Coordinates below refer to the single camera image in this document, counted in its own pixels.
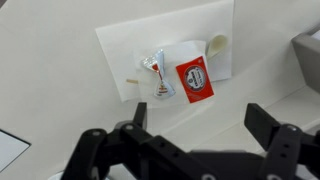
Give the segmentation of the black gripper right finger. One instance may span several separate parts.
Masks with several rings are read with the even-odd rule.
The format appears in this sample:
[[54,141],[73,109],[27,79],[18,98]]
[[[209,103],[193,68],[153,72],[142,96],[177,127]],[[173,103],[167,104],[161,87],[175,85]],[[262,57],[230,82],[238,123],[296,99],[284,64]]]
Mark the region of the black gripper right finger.
[[320,178],[319,132],[310,135],[296,125],[281,124],[256,103],[247,105],[244,125],[267,153],[260,180],[302,180],[296,175],[298,165]]

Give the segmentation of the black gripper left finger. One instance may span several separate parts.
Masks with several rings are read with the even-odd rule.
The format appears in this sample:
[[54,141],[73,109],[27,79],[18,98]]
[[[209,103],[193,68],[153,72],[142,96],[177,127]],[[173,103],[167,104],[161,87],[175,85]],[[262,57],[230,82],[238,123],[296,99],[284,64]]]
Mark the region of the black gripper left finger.
[[161,136],[146,131],[147,104],[140,102],[134,118],[103,129],[85,131],[61,180],[104,180],[122,164],[137,180],[214,180],[214,172]]

